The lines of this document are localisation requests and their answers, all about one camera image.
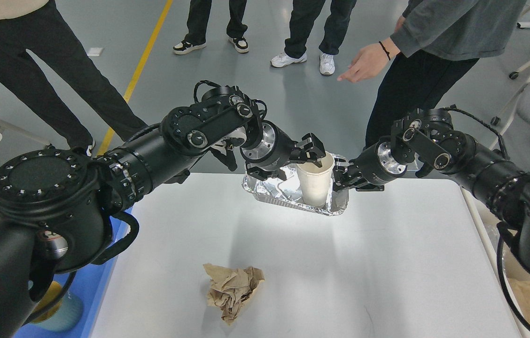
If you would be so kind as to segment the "bystander bare hand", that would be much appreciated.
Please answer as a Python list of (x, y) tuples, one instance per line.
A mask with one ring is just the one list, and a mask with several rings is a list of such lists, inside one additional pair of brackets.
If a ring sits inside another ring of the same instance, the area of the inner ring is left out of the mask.
[(387, 66), (389, 56), (379, 42), (367, 45), (359, 50), (347, 71), (339, 75), (337, 81), (357, 83), (376, 77)]

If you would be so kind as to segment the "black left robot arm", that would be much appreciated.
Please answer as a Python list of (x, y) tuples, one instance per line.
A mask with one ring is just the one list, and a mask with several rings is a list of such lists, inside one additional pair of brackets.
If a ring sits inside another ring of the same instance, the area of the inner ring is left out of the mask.
[(183, 183), (207, 152), (234, 171), (240, 148), (259, 180), (325, 156), (315, 135), (293, 141), (239, 87), (199, 83), (210, 86), (202, 98), (102, 156), (49, 148), (0, 166), (0, 338), (26, 323), (56, 274), (123, 252), (139, 232), (126, 210), (161, 184)]

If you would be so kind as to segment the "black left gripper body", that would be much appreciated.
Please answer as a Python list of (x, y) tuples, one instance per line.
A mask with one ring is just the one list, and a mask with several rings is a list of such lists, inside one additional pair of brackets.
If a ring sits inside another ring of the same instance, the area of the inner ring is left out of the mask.
[(263, 121), (262, 137), (252, 148), (242, 147), (241, 153), (247, 164), (265, 170), (282, 168), (291, 163), (291, 150), (295, 141), (270, 121)]

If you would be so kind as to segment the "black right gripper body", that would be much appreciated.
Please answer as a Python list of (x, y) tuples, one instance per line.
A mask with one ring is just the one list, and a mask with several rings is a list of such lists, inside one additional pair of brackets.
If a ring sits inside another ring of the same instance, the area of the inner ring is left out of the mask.
[(358, 191), (384, 190), (384, 184), (405, 175), (407, 165), (399, 163), (391, 154), (389, 141), (378, 141), (350, 160), (349, 188)]

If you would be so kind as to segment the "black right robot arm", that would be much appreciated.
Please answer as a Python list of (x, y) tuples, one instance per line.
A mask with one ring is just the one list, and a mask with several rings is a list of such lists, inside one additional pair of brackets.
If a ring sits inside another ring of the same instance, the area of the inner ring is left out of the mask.
[(353, 160), (336, 160), (335, 191), (382, 191), (402, 177), (418, 159), (419, 178), (437, 170), (481, 201), (498, 219), (497, 267), (503, 269), (506, 245), (530, 274), (530, 173), (512, 163), (499, 136), (499, 149), (490, 150), (471, 135), (454, 130), (450, 112), (455, 106), (416, 109), (396, 120), (388, 136)]

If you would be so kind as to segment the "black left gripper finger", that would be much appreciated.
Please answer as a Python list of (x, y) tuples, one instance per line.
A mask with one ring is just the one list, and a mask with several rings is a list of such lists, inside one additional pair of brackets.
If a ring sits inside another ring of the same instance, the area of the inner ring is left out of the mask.
[(302, 140), (295, 142), (291, 150), (291, 163), (314, 163), (325, 158), (325, 151), (322, 141), (314, 134), (307, 133)]
[(267, 179), (280, 179), (286, 181), (288, 179), (286, 172), (283, 171), (282, 168), (265, 170), (252, 164), (246, 165), (246, 174), (260, 181), (266, 181)]

